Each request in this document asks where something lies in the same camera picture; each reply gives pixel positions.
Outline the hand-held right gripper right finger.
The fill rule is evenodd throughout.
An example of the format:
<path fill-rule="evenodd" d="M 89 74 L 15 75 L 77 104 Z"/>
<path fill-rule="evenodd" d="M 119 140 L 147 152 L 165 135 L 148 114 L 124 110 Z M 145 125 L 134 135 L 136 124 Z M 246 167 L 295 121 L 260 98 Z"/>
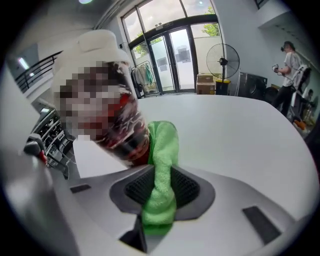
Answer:
<path fill-rule="evenodd" d="M 214 201 L 198 218 L 176 221 L 166 235 L 147 236 L 150 256 L 277 256 L 297 237 L 300 222 L 235 178 L 183 168 L 213 186 Z"/>

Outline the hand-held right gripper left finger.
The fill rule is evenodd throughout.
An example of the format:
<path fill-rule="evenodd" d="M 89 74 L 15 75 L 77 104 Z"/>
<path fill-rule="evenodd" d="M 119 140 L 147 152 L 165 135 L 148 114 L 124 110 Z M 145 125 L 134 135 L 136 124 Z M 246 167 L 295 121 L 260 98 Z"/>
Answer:
<path fill-rule="evenodd" d="M 4 153 L 4 195 L 18 224 L 51 256 L 145 256 L 142 207 L 126 195 L 150 165 L 66 180 L 26 154 Z"/>

